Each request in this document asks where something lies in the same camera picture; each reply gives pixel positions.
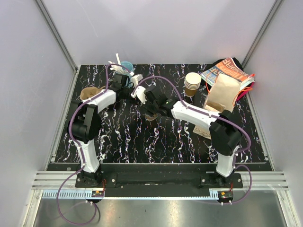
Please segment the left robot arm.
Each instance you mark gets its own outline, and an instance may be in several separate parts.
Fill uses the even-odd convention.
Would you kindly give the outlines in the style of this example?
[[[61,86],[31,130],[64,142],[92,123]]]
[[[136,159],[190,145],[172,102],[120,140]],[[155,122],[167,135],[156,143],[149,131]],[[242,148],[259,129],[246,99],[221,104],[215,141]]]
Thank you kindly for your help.
[[[108,87],[86,87],[80,94],[80,101],[71,103],[65,128],[80,156],[78,181],[86,181],[91,187],[98,187],[102,183],[101,166],[94,144],[102,123],[99,113],[119,99],[131,99],[136,85],[138,79],[133,73],[130,76],[116,73]]]

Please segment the single brown paper cup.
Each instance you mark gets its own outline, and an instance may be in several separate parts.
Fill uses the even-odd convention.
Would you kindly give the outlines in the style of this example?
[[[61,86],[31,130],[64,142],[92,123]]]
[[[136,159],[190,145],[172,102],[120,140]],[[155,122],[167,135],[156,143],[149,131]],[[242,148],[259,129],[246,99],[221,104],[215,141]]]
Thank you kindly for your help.
[[[153,114],[153,115],[145,114],[145,118],[148,121],[153,121],[157,118],[157,114]]]

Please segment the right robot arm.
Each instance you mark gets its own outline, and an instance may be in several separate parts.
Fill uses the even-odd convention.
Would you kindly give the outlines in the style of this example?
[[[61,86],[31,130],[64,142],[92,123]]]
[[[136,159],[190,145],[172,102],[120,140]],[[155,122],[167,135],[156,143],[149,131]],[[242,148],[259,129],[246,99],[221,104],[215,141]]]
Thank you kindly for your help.
[[[177,98],[167,98],[154,85],[148,88],[139,86],[135,93],[142,103],[141,107],[146,116],[155,117],[160,114],[192,123],[204,130],[210,136],[213,148],[218,152],[216,184],[223,188],[232,182],[235,151],[242,139],[242,133],[232,122],[227,122],[232,114],[230,111],[222,113],[208,111],[183,103]]]

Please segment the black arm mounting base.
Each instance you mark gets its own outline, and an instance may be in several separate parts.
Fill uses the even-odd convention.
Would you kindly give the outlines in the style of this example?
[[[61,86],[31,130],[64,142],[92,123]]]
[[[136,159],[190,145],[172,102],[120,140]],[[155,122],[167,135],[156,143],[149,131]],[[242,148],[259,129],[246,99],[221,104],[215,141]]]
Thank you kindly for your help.
[[[115,188],[125,184],[147,185],[183,185],[189,184],[198,188],[243,188],[239,173],[232,172],[223,177],[216,172],[216,164],[101,164],[102,181],[99,184],[78,181],[77,188],[97,188],[106,186]]]

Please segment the brown paper takeout bag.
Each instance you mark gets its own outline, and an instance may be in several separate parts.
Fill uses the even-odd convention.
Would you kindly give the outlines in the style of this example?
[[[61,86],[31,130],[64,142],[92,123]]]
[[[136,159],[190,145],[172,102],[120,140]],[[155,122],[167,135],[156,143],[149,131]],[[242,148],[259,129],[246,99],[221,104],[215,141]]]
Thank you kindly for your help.
[[[215,76],[215,83],[206,97],[203,109],[206,109],[207,102],[214,102],[224,105],[225,110],[232,112],[240,87],[241,82],[239,80],[224,73],[219,73],[218,76]]]

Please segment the cardboard cup carrier stack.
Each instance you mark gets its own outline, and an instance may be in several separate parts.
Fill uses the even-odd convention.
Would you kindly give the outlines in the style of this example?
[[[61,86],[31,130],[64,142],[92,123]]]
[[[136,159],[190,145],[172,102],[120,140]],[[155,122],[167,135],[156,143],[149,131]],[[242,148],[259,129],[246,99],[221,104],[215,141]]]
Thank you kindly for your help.
[[[86,100],[88,98],[91,98],[91,97],[97,95],[98,93],[100,93],[105,88],[106,88],[106,86],[103,86],[101,88],[98,88],[98,87],[86,87],[80,93],[80,100],[83,101],[83,100]]]

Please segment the single cardboard cup carrier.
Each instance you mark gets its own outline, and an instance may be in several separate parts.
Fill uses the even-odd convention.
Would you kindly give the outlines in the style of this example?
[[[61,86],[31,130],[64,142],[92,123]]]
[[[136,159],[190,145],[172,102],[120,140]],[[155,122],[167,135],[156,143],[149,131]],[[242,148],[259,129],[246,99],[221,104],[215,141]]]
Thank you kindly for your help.
[[[220,103],[214,103],[214,102],[207,102],[205,105],[205,108],[209,111],[213,112],[223,112],[225,110],[225,106],[221,105]]]

